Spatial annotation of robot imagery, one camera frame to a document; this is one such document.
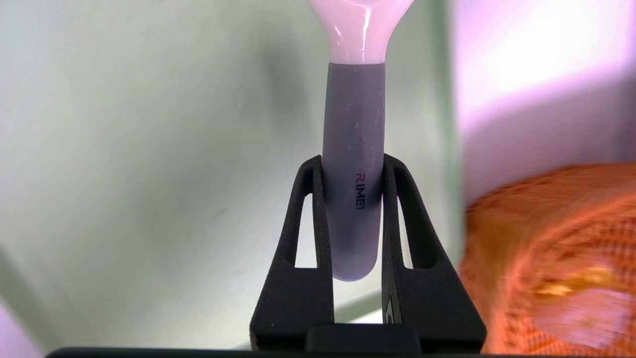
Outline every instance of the blurred orange object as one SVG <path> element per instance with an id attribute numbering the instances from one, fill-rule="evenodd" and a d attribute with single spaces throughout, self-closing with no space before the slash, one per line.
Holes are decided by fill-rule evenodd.
<path id="1" fill-rule="evenodd" d="M 482 353 L 636 356 L 636 164 L 568 166 L 467 213 Z"/>

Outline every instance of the orange object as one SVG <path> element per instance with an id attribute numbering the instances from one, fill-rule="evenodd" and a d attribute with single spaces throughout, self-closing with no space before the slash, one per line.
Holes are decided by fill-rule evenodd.
<path id="1" fill-rule="evenodd" d="M 482 353 L 636 355 L 636 164 L 568 166 L 467 212 Z"/>

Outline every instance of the gray handle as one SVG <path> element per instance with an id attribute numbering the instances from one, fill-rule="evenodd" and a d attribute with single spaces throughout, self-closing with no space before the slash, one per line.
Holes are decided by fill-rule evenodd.
<path id="1" fill-rule="evenodd" d="M 384 165 L 385 66 L 329 64 L 322 174 L 334 278 L 375 266 Z"/>

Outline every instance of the pink light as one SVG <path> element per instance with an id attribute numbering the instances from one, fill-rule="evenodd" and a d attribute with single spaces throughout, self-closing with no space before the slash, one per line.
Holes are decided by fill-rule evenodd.
<path id="1" fill-rule="evenodd" d="M 0 302 L 0 357 L 42 357 L 29 337 L 4 309 L 2 302 Z"/>
<path id="2" fill-rule="evenodd" d="M 455 0 L 466 199 L 577 162 L 616 161 L 633 107 L 631 0 Z"/>

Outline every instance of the white surface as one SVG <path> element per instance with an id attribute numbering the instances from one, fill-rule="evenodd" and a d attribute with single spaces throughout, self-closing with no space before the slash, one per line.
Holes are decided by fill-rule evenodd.
<path id="1" fill-rule="evenodd" d="M 389 43 L 386 150 L 456 259 L 437 7 L 416 1 Z M 3 1 L 0 29 L 0 280 L 20 286 L 0 295 L 36 343 L 245 344 L 321 151 L 329 52 L 305 2 Z M 379 286 L 377 269 L 336 282 L 336 309 Z"/>
<path id="2" fill-rule="evenodd" d="M 364 315 L 352 323 L 357 324 L 381 324 L 382 323 L 382 310 L 373 311 L 367 315 Z"/>

